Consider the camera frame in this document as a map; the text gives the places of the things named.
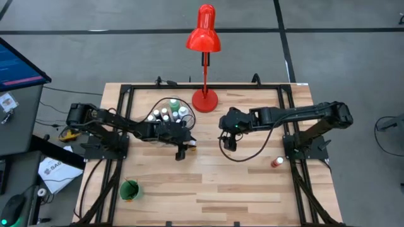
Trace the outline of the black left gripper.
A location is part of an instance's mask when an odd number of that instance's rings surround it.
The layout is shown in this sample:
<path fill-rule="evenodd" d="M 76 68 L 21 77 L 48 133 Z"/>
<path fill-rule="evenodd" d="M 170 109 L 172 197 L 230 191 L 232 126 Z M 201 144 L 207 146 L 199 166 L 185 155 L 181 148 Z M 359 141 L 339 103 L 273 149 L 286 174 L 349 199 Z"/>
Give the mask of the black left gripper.
<path fill-rule="evenodd" d="M 176 122 L 162 122 L 157 126 L 158 141 L 178 145 L 175 160 L 181 161 L 186 157 L 187 146 L 184 142 L 196 141 L 191 131 L 183 124 Z"/>

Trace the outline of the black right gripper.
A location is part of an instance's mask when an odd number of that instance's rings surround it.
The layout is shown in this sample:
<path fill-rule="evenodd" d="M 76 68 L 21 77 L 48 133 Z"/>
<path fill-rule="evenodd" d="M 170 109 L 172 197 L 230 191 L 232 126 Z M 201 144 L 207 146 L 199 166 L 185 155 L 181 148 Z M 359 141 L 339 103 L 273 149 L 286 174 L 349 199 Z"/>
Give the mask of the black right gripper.
<path fill-rule="evenodd" d="M 248 134 L 252 132 L 252 117 L 249 113 L 230 107 L 226 115 L 220 117 L 218 127 L 224 132 L 231 134 Z M 222 139 L 226 150 L 234 152 L 237 150 L 237 140 L 235 136 L 225 136 Z"/>

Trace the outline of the clear plastic bin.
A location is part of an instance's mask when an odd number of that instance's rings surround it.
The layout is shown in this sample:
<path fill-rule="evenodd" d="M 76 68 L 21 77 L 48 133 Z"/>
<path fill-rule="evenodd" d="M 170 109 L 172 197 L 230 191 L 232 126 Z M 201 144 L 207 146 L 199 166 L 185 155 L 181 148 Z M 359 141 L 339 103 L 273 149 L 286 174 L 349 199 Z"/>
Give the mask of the clear plastic bin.
<path fill-rule="evenodd" d="M 172 111 L 169 106 L 170 99 L 178 99 L 180 101 L 181 107 L 187 107 L 189 109 L 189 114 L 184 116 L 183 118 L 179 117 L 179 120 L 174 121 L 172 117 Z M 137 139 L 140 139 L 145 142 L 164 143 L 158 141 L 157 137 L 157 126 L 160 123 L 164 122 L 163 115 L 161 114 L 161 109 L 163 108 L 166 108 L 168 110 L 168 116 L 170 117 L 170 122 L 183 123 L 191 131 L 196 121 L 194 112 L 191 110 L 190 106 L 184 100 L 180 99 L 178 96 L 172 96 L 161 98 L 152 106 L 152 108 L 144 116 L 137 118 L 135 120 L 135 123 L 132 125 L 133 128 L 131 129 L 131 133 Z M 160 119 L 155 118 L 154 122 L 147 121 L 149 115 L 154 116 L 153 111 L 156 109 L 160 111 L 161 118 Z M 188 142 L 184 142 L 183 144 L 187 146 L 188 150 Z"/>

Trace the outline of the green plastic cup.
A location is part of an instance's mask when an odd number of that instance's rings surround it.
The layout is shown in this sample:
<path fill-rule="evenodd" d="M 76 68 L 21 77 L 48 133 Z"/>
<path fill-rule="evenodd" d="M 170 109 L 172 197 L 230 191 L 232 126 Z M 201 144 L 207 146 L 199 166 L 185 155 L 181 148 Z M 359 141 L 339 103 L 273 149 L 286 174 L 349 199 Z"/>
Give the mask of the green plastic cup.
<path fill-rule="evenodd" d="M 130 198 L 133 198 L 133 200 L 137 200 L 137 199 L 140 199 L 142 196 L 143 196 L 143 189 L 142 189 L 142 187 L 140 186 L 140 184 L 138 183 L 138 185 L 139 185 L 139 192 L 137 193 L 137 194 L 128 194 L 128 192 L 126 191 L 126 189 L 127 189 L 127 185 L 126 185 L 126 180 L 121 184 L 121 187 L 120 187 L 120 189 L 119 189 L 119 195 L 120 195 L 120 197 L 121 197 L 121 199 L 122 200 L 126 200 L 126 199 L 130 199 Z"/>

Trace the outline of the red desk lamp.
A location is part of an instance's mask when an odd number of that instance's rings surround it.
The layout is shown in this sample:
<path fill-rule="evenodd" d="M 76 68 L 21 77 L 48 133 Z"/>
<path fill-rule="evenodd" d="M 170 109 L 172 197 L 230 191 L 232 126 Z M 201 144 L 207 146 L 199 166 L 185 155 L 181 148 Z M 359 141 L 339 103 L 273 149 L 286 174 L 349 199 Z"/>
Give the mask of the red desk lamp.
<path fill-rule="evenodd" d="M 211 4 L 203 4 L 199 7 L 196 28 L 190 33 L 186 48 L 200 52 L 203 56 L 203 86 L 194 92 L 192 97 L 193 107 L 203 113 L 212 112 L 218 105 L 218 96 L 213 90 L 208 89 L 208 56 L 212 52 L 221 51 L 219 36 L 215 31 L 215 8 Z"/>

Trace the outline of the white paper booklet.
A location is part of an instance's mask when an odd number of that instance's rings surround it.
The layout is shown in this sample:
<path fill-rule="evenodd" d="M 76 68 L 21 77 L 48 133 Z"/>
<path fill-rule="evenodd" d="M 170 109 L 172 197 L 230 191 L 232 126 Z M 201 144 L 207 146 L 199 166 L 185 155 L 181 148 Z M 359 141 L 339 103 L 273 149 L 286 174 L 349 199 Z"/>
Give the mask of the white paper booklet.
<path fill-rule="evenodd" d="M 51 194 L 57 194 L 75 178 L 83 174 L 83 170 L 67 165 L 61 161 L 42 155 L 38 174 Z"/>

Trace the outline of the black support beam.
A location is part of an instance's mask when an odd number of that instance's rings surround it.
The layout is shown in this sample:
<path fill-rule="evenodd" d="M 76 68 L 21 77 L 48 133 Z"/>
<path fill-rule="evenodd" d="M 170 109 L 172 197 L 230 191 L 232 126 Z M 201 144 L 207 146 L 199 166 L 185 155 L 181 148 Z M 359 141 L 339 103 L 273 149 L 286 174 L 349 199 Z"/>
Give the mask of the black support beam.
<path fill-rule="evenodd" d="M 85 169 L 84 158 L 71 151 L 52 144 L 41 137 L 33 135 L 30 141 L 30 151 L 40 151 L 45 156 L 61 161 L 69 166 Z"/>

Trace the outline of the grey chair base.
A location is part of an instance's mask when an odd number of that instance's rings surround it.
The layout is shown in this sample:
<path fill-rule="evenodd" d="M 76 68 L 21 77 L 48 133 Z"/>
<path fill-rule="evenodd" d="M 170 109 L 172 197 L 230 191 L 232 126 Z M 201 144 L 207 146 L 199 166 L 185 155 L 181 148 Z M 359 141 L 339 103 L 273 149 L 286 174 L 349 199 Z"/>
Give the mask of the grey chair base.
<path fill-rule="evenodd" d="M 387 129 L 397 127 L 404 132 L 404 113 L 396 117 L 390 117 L 386 122 L 380 123 L 376 129 L 378 131 L 386 131 Z"/>

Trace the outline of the white label card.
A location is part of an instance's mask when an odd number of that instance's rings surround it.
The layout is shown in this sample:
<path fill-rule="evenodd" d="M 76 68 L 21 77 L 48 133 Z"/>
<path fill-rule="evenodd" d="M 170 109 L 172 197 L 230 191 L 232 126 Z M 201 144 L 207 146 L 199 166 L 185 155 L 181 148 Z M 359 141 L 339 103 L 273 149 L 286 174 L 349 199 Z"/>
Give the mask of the white label card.
<path fill-rule="evenodd" d="M 4 113 L 14 110 L 18 105 L 19 103 L 10 92 L 0 95 L 0 107 Z"/>

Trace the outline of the black computer mouse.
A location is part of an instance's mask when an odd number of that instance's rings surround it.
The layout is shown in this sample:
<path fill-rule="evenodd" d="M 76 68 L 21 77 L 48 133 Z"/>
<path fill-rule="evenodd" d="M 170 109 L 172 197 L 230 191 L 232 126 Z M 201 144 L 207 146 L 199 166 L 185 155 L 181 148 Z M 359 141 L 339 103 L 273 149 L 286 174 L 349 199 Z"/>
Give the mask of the black computer mouse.
<path fill-rule="evenodd" d="M 11 227 L 17 223 L 25 201 L 26 199 L 23 194 L 16 194 L 7 201 L 0 214 L 0 224 L 3 227 Z"/>

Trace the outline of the computer monitor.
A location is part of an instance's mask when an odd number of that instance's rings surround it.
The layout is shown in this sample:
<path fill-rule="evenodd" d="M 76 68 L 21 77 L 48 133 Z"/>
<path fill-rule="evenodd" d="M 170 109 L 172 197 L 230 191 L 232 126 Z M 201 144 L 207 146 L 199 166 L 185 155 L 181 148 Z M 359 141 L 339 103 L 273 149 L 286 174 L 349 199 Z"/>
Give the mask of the computer monitor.
<path fill-rule="evenodd" d="M 51 82 L 44 71 L 0 37 L 0 92 Z"/>

